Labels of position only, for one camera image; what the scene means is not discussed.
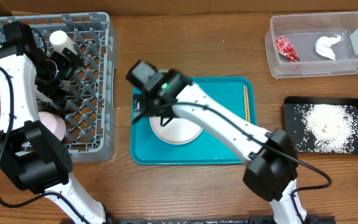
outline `teal tray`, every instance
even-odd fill
[[[241,118],[246,117],[244,85],[249,96],[250,122],[256,124],[254,91],[251,82],[242,77],[192,78],[214,100]],[[134,88],[133,94],[140,94]],[[132,119],[134,104],[132,102]],[[240,164],[241,161],[205,130],[194,141],[173,145],[160,140],[152,131],[149,118],[131,127],[131,156],[142,165]]]

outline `white plate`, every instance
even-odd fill
[[[150,117],[154,134],[169,144],[186,144],[196,139],[203,128],[185,118],[173,118],[165,127],[160,125],[161,117]]]

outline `white tissue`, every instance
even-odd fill
[[[314,44],[314,47],[316,48],[317,54],[335,60],[335,54],[330,47],[341,40],[339,35],[336,37],[320,37]]]

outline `wooden table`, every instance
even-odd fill
[[[138,60],[159,68],[180,69],[191,77],[242,76],[255,91],[258,125],[282,127],[281,105],[287,96],[358,98],[358,75],[272,78],[264,35],[274,14],[112,17],[119,34],[118,71],[114,79],[116,143],[106,162],[75,164],[83,187],[118,218],[235,218],[272,213],[269,203],[242,182],[244,166],[140,166],[130,155],[132,87],[128,69]],[[338,223],[358,224],[358,156],[300,154],[300,159],[327,172],[333,186],[300,193],[309,213],[335,215]],[[325,180],[298,168],[300,186]],[[33,195],[20,192],[1,175],[7,202]],[[24,208],[0,205],[0,223],[58,223],[67,216],[49,200]]]

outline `plastic rack grid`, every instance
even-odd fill
[[[73,162],[105,161],[114,154],[113,77],[117,67],[117,34],[105,12],[57,14],[47,16],[0,17],[0,43],[5,41],[2,26],[20,21],[36,28],[52,53],[49,36],[65,31],[83,57],[85,68],[78,69],[71,79],[70,94],[64,107],[67,145]],[[41,38],[35,42],[43,49]],[[37,100],[39,111],[49,111],[54,104]],[[24,144],[25,154],[31,150]]]

